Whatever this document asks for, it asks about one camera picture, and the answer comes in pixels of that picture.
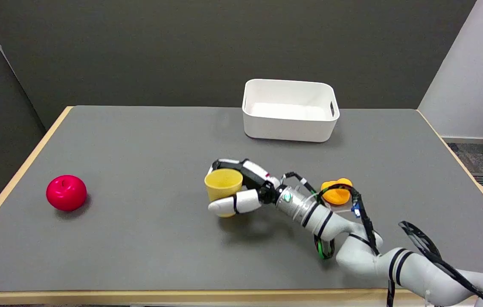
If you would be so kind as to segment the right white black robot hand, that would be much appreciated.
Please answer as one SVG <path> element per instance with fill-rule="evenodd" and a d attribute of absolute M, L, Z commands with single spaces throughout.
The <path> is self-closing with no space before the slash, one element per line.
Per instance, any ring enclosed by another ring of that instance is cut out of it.
<path fill-rule="evenodd" d="M 208 211 L 219 217 L 255 211 L 275 204 L 280 181 L 248 159 L 217 159 L 204 179 L 209 197 Z"/>

